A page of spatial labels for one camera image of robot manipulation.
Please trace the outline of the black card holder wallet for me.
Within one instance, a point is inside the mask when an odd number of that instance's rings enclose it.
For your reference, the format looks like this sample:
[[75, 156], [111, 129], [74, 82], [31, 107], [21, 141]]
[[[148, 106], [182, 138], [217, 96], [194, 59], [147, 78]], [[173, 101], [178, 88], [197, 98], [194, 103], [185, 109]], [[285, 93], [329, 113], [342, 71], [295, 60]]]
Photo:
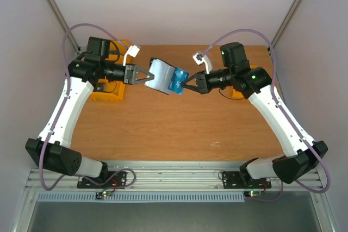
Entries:
[[154, 75], [154, 79], [149, 80], [145, 83], [145, 86], [164, 93], [166, 95], [172, 94], [169, 89], [172, 76], [174, 74], [175, 67], [168, 64], [166, 61], [152, 58], [150, 60], [149, 73]]

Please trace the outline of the dark VIP card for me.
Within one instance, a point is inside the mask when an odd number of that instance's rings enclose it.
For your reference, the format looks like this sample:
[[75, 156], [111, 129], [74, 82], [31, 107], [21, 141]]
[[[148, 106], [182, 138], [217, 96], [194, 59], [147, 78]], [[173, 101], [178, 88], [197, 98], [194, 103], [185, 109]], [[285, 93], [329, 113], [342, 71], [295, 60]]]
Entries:
[[97, 83], [95, 88], [95, 92], [104, 92], [105, 91], [105, 83]]

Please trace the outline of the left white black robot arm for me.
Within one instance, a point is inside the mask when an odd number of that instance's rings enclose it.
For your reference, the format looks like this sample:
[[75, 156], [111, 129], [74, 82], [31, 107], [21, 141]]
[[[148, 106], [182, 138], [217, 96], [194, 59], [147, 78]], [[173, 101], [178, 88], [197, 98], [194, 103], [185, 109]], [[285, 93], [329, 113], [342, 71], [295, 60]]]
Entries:
[[153, 74], [138, 65], [108, 61], [112, 42], [90, 37], [87, 48], [68, 65], [62, 94], [51, 118], [35, 139], [28, 139], [25, 149], [39, 171], [63, 175], [87, 176], [96, 187], [109, 183], [104, 162], [82, 156], [70, 148], [72, 134], [83, 106], [99, 80], [136, 85], [152, 80]]

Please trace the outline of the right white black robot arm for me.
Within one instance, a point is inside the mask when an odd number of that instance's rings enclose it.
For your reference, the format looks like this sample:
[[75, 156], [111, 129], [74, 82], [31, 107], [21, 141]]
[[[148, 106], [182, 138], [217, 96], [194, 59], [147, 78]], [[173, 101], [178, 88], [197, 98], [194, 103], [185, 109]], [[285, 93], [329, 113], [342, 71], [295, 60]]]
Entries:
[[254, 158], [239, 168], [241, 183], [253, 186], [262, 178], [279, 178], [286, 184], [297, 181], [315, 169], [327, 153], [323, 141], [315, 141], [298, 123], [283, 103], [272, 79], [262, 67], [251, 68], [244, 46], [232, 42], [220, 47], [224, 68], [214, 71], [209, 58], [201, 52], [192, 58], [204, 64], [205, 71], [197, 72], [181, 86], [200, 94], [212, 89], [233, 87], [263, 116], [276, 135], [283, 155], [273, 158]]

